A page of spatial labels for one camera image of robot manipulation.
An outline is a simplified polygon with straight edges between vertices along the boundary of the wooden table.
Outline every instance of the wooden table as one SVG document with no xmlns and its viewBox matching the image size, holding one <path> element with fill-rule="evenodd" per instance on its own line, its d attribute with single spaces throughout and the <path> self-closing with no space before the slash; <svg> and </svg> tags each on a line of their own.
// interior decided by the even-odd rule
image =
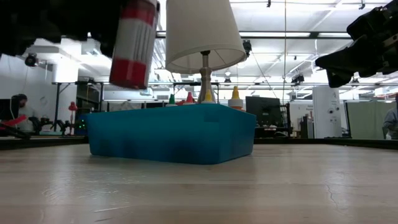
<svg viewBox="0 0 398 224">
<path fill-rule="evenodd" d="M 88 145 L 0 151 L 12 223 L 396 223 L 398 152 L 257 145 L 216 166 L 93 157 Z"/>
</svg>

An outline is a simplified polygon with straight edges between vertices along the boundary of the computer monitor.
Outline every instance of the computer monitor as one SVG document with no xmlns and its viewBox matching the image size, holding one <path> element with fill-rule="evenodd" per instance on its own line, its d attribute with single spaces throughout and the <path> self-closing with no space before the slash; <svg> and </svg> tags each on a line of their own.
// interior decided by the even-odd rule
<svg viewBox="0 0 398 224">
<path fill-rule="evenodd" d="M 284 126 L 284 118 L 280 111 L 280 100 L 278 98 L 247 96 L 246 112 L 257 116 L 259 126 Z"/>
<path fill-rule="evenodd" d="M 19 101 L 10 99 L 0 99 L 0 120 L 12 120 L 18 118 Z"/>
</svg>

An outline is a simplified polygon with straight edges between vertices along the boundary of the desk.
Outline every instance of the desk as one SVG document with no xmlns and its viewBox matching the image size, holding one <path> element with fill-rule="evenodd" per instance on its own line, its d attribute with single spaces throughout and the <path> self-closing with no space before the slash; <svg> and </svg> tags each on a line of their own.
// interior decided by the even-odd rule
<svg viewBox="0 0 398 224">
<path fill-rule="evenodd" d="M 255 145 L 215 166 L 0 152 L 0 217 L 18 223 L 394 223 L 398 152 Z"/>
</svg>

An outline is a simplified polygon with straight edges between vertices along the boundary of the blue plastic bin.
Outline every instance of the blue plastic bin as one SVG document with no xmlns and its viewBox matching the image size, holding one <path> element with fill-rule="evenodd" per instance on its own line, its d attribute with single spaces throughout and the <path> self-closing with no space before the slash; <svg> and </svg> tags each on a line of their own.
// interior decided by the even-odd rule
<svg viewBox="0 0 398 224">
<path fill-rule="evenodd" d="M 223 105 L 93 113 L 92 155 L 218 164 L 252 153 L 256 117 Z"/>
</svg>

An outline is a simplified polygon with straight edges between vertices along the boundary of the white wall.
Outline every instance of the white wall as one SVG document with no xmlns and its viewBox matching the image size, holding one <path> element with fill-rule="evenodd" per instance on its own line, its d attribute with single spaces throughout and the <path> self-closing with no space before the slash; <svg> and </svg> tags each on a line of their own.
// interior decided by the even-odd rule
<svg viewBox="0 0 398 224">
<path fill-rule="evenodd" d="M 43 68 L 27 67 L 22 59 L 3 55 L 0 58 L 0 98 L 8 99 L 23 93 L 40 116 L 53 120 L 57 87 L 51 84 L 52 75 L 47 72 L 46 76 Z"/>
</svg>

